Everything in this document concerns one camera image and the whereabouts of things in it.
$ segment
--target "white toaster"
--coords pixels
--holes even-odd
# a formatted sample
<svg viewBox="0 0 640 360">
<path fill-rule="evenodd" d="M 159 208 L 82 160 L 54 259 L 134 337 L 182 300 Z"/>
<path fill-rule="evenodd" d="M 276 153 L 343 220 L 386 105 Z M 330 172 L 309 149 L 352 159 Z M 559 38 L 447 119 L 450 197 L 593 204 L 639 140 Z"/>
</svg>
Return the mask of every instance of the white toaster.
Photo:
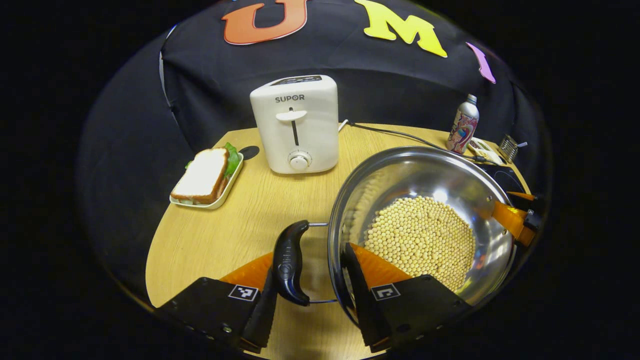
<svg viewBox="0 0 640 360">
<path fill-rule="evenodd" d="M 338 162 L 338 88 L 325 75 L 295 76 L 249 95 L 269 167 L 320 172 Z"/>
</svg>

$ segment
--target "black cable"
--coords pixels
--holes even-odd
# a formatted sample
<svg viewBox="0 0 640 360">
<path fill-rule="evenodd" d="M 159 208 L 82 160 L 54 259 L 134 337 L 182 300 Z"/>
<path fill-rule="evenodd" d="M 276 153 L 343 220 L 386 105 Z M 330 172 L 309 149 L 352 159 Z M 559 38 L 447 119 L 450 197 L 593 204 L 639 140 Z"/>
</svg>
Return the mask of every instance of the black cable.
<svg viewBox="0 0 640 360">
<path fill-rule="evenodd" d="M 433 144 L 433 143 L 428 142 L 428 141 L 427 141 L 427 140 L 425 140 L 425 139 L 421 139 L 421 138 L 419 138 L 418 136 L 414 136 L 414 135 L 411 135 L 411 134 L 402 133 L 402 132 L 400 132 L 400 131 L 395 131 L 395 130 L 376 129 L 375 127 L 369 127 L 369 126 L 364 126 L 364 125 L 356 124 L 356 123 L 354 123 L 354 122 L 352 122 L 352 121 L 350 121 L 350 120 L 347 120 L 347 123 L 348 123 L 350 126 L 359 127 L 359 128 L 361 128 L 361 129 L 372 130 L 372 131 L 379 131 L 380 133 L 389 133 L 389 134 L 396 134 L 396 135 L 407 136 L 408 138 L 412 138 L 412 139 L 414 139 L 414 140 L 416 140 L 416 141 L 418 141 L 418 142 L 421 142 L 421 143 L 424 143 L 424 144 L 426 144 L 426 145 L 429 145 L 429 146 L 435 147 L 435 148 L 437 148 L 437 149 L 441 149 L 441 150 L 444 150 L 444 151 L 449 151 L 449 150 L 447 150 L 447 149 L 444 149 L 443 147 L 439 147 L 439 146 L 437 146 L 437 145 L 435 145 L 435 144 Z M 486 159 L 484 156 L 469 156 L 469 155 L 462 155 L 462 154 L 458 154 L 457 152 L 454 152 L 454 154 L 456 154 L 456 155 L 458 155 L 458 156 L 462 156 L 463 158 L 467 158 L 467 159 L 471 159 L 471 160 L 473 160 L 473 161 L 477 161 L 477 162 L 479 162 L 479 163 L 492 163 L 492 164 L 494 164 L 494 165 L 498 165 L 498 166 L 500 166 L 498 163 L 496 163 L 496 162 L 494 162 L 494 161 L 491 161 L 491 160 L 489 160 L 489 159 Z"/>
</svg>

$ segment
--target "stainless steel pot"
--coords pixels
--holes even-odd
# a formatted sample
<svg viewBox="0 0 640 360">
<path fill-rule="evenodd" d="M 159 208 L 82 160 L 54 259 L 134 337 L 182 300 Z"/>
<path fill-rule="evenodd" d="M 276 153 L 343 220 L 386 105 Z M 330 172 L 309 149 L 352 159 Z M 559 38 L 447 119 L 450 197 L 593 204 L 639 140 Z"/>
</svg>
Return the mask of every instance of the stainless steel pot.
<svg viewBox="0 0 640 360">
<path fill-rule="evenodd" d="M 455 294 L 470 306 L 498 288 L 515 254 L 513 237 L 492 218 L 495 201 L 511 204 L 500 186 L 479 167 L 451 152 L 431 147 L 397 147 L 363 161 L 346 179 L 328 223 L 306 220 L 282 232 L 274 251 L 278 292 L 299 305 L 311 303 L 300 288 L 300 239 L 311 225 L 328 225 L 328 264 L 338 302 L 358 325 L 353 287 L 343 263 L 349 242 L 362 245 L 364 233 L 381 210 L 396 199 L 433 197 L 450 205 L 470 224 L 476 253 L 465 284 Z"/>
</svg>

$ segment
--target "pot handle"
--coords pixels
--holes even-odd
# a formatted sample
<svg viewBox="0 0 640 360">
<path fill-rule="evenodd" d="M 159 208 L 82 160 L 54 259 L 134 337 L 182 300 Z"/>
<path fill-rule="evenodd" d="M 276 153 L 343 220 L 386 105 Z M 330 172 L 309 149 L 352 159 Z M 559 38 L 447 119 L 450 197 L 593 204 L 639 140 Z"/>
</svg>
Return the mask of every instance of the pot handle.
<svg viewBox="0 0 640 360">
<path fill-rule="evenodd" d="M 309 306 L 311 301 L 300 287 L 302 273 L 302 251 L 300 238 L 312 226 L 327 226 L 328 224 L 310 224 L 307 220 L 295 222 L 282 231 L 273 251 L 273 266 L 271 267 L 276 289 L 283 298 L 294 304 Z"/>
</svg>

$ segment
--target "wooden table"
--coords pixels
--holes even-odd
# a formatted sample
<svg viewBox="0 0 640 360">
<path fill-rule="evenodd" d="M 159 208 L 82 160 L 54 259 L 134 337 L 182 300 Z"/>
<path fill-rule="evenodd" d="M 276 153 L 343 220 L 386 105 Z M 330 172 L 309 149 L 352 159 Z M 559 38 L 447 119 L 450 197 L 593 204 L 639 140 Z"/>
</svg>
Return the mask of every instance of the wooden table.
<svg viewBox="0 0 640 360">
<path fill-rule="evenodd" d="M 408 126 L 373 125 L 419 136 L 445 146 L 448 133 Z M 273 251 L 282 230 L 307 219 L 326 222 L 335 196 L 349 173 L 364 159 L 391 147 L 421 145 L 402 136 L 344 126 L 340 159 L 320 174 L 280 175 L 267 164 L 258 129 L 230 131 L 216 143 L 238 149 L 260 147 L 247 160 L 226 202 L 215 210 L 170 204 L 156 230 L 147 258 L 147 291 L 159 307 L 197 278 L 219 279 L 237 267 Z M 527 193 L 529 188 L 514 165 Z M 334 299 L 327 267 L 326 228 L 310 228 L 301 241 L 301 285 L 313 299 Z M 273 359 L 362 359 L 372 356 L 362 335 L 338 303 L 294 305 L 278 298 L 268 347 Z"/>
</svg>

